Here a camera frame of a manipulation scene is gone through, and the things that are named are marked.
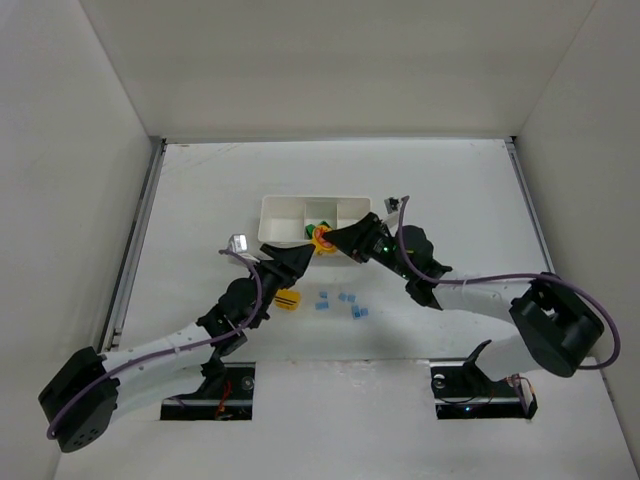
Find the yellow bee lego figure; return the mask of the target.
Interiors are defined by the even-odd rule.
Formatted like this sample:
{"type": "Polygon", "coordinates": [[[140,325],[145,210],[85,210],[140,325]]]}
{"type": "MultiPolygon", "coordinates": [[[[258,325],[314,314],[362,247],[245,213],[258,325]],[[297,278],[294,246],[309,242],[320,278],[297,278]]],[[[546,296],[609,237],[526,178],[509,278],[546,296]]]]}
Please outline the yellow bee lego figure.
{"type": "Polygon", "coordinates": [[[337,252],[336,246],[329,242],[325,235],[332,231],[327,225],[316,225],[311,233],[311,243],[314,246],[314,254],[317,256],[332,255],[337,252]]]}

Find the yellow striped lego body brick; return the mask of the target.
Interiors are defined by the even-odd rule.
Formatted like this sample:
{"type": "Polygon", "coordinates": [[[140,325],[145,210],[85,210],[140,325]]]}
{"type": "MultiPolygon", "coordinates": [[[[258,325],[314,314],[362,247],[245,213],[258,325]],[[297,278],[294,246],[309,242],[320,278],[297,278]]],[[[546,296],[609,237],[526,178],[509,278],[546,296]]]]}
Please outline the yellow striped lego body brick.
{"type": "Polygon", "coordinates": [[[300,306],[300,303],[301,294],[298,291],[294,290],[278,290],[274,297],[275,306],[287,311],[297,310],[300,306]]]}

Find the small green lego brick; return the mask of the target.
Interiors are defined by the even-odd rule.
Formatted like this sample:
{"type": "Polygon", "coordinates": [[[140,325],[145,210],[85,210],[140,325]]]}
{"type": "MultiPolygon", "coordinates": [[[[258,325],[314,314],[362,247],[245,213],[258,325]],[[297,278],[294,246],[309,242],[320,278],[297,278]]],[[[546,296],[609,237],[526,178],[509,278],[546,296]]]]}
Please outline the small green lego brick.
{"type": "Polygon", "coordinates": [[[311,239],[314,235],[314,231],[317,228],[321,228],[322,230],[325,230],[325,231],[330,231],[332,229],[331,225],[326,221],[321,221],[317,224],[309,223],[304,227],[304,232],[306,234],[306,237],[311,239]]]}

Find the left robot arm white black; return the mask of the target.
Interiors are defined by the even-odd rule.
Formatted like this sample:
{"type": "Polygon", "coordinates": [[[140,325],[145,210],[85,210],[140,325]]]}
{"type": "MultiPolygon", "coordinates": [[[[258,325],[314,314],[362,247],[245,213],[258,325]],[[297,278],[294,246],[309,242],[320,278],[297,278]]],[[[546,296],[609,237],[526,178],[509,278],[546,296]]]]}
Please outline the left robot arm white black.
{"type": "Polygon", "coordinates": [[[246,330],[268,319],[277,291],[293,287],[314,255],[310,244],[264,244],[260,250],[265,256],[258,260],[224,252],[249,274],[233,280],[216,304],[188,326],[128,350],[99,353],[88,346],[74,352],[38,396],[48,421],[47,438],[63,453],[77,451],[124,414],[221,377],[223,357],[246,343],[246,330]]]}

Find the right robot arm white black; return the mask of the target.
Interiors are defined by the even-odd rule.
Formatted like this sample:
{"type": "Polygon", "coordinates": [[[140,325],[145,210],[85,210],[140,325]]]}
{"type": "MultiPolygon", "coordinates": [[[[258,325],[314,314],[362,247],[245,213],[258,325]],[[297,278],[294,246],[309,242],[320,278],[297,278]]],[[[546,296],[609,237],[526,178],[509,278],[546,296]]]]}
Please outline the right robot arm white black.
{"type": "Polygon", "coordinates": [[[439,263],[423,229],[397,233],[374,213],[324,234],[324,240],[358,263],[374,260],[406,281],[419,305],[465,311],[512,325],[503,340],[485,340],[467,360],[492,381],[532,370],[569,378],[604,332],[603,322],[557,278],[474,283],[470,275],[439,263]]]}

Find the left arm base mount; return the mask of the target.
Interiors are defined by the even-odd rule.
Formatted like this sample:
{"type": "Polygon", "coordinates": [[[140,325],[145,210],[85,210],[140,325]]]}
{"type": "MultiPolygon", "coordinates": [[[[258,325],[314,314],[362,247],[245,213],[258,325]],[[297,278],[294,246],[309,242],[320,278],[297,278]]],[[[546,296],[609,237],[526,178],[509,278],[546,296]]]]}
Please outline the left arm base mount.
{"type": "Polygon", "coordinates": [[[202,384],[192,393],[165,399],[161,421],[250,421],[256,363],[212,360],[203,366],[202,384]]]}

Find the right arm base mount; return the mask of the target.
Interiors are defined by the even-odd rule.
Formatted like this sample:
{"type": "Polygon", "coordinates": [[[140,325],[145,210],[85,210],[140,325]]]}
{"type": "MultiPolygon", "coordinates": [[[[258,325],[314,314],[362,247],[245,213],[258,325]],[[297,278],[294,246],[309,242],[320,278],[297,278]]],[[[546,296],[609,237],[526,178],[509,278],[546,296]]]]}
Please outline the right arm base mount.
{"type": "Polygon", "coordinates": [[[490,380],[477,360],[490,341],[466,358],[437,360],[430,364],[430,385],[438,420],[523,419],[538,411],[535,390],[526,377],[511,375],[490,380]]]}

